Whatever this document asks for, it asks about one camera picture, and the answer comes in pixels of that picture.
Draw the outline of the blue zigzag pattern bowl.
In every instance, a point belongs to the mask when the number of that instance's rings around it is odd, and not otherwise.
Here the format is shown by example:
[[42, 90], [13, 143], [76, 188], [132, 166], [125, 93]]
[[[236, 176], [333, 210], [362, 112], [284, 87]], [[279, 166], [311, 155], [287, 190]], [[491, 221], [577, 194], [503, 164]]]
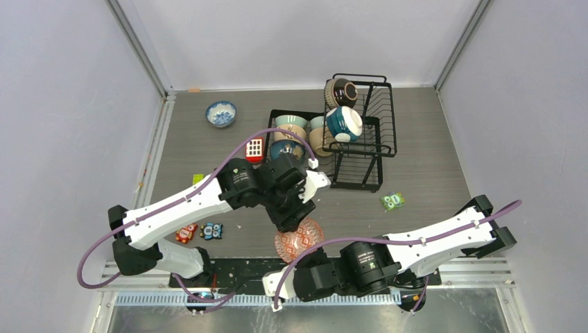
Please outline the blue zigzag pattern bowl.
[[276, 233], [275, 249], [282, 260], [291, 263], [305, 250], [324, 240], [324, 232], [318, 222], [305, 218], [296, 231]]

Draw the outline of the black wire dish rack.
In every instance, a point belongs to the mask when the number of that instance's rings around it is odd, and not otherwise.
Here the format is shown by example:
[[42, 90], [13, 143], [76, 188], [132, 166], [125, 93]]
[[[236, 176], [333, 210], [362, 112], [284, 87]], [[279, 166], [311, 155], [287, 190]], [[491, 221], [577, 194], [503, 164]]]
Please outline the black wire dish rack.
[[306, 120], [307, 141], [338, 189], [380, 190], [383, 161], [397, 154], [392, 85], [384, 75], [334, 74], [323, 89], [324, 105], [317, 112], [272, 110], [268, 127], [278, 118]]

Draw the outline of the white blue floral bowl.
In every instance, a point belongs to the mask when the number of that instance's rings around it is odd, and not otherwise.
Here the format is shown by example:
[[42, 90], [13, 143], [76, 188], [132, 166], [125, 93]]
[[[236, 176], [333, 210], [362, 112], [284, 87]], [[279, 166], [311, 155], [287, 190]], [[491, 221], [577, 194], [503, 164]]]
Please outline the white blue floral bowl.
[[226, 128], [236, 118], [236, 106], [229, 101], [217, 101], [212, 103], [205, 112], [206, 120], [214, 127]]

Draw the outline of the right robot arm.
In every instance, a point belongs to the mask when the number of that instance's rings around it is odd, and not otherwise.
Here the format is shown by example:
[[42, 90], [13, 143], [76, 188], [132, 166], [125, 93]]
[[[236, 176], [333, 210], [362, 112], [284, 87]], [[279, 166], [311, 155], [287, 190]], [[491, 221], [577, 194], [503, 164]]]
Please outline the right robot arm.
[[[499, 227], [495, 221], [521, 204], [521, 200], [515, 200], [493, 212], [487, 197], [477, 196], [450, 219], [424, 228], [378, 238], [343, 237], [318, 243], [285, 268], [275, 285], [274, 303], [283, 298], [283, 287], [293, 289], [295, 296], [306, 302], [345, 289], [362, 297], [388, 288], [395, 277], [404, 284], [415, 284], [461, 255], [481, 259], [510, 249], [516, 239], [507, 227]], [[346, 245], [339, 262], [298, 267], [306, 256], [337, 243]]]

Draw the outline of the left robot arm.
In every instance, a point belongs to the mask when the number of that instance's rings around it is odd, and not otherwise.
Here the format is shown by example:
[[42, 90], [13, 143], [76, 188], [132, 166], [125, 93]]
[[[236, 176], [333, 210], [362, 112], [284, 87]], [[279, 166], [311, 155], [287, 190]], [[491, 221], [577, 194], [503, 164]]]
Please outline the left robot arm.
[[331, 185], [325, 173], [305, 169], [291, 154], [254, 166], [232, 158], [198, 184], [136, 210], [118, 205], [109, 209], [115, 262], [122, 275], [139, 275], [153, 268], [176, 273], [196, 287], [212, 279], [207, 253], [165, 240], [190, 223], [262, 205], [280, 232], [297, 230], [315, 209], [314, 195]]

